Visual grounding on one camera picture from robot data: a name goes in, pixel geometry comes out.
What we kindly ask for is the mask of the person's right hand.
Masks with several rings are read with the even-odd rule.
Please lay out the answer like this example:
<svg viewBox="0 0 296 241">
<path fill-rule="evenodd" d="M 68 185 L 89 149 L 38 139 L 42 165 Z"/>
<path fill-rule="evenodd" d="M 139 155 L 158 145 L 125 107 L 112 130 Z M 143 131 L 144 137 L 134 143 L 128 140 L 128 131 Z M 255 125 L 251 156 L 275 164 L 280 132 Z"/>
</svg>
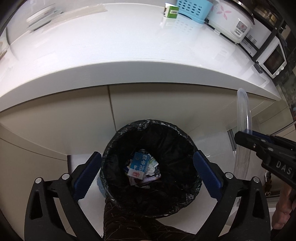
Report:
<svg viewBox="0 0 296 241">
<path fill-rule="evenodd" d="M 282 229 L 290 218 L 290 214 L 295 210 L 295 190 L 290 185 L 284 183 L 280 191 L 280 198 L 276 204 L 271 226 L 275 230 Z"/>
</svg>

